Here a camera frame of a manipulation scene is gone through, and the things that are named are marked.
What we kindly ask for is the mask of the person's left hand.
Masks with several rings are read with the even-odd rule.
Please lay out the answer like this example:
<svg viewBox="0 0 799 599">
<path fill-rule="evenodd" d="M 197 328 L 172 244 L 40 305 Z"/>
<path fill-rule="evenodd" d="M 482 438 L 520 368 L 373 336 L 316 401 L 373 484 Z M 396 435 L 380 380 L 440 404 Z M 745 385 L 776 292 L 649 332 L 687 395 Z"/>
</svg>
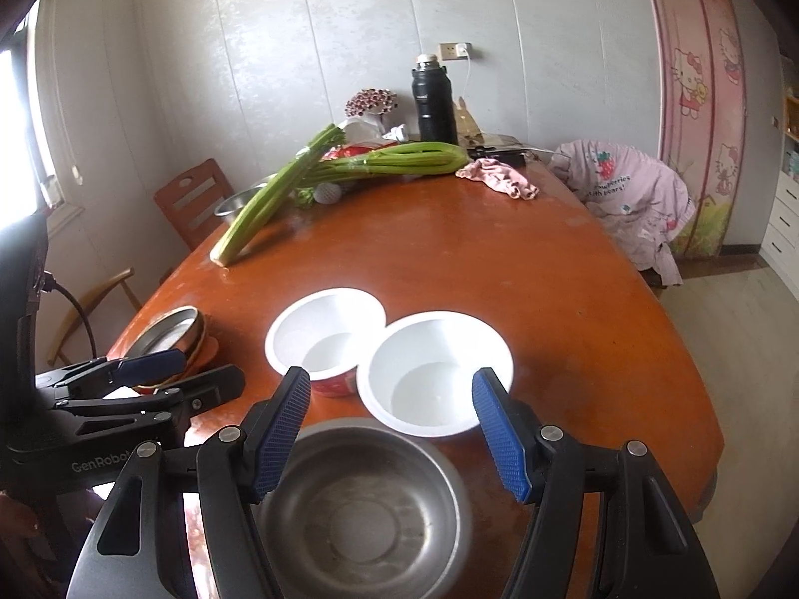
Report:
<svg viewBox="0 0 799 599">
<path fill-rule="evenodd" d="M 30 507 L 21 504 L 5 492 L 0 495 L 1 543 L 11 560 L 26 574 L 38 572 L 28 543 L 39 537 L 39 521 Z"/>
</svg>

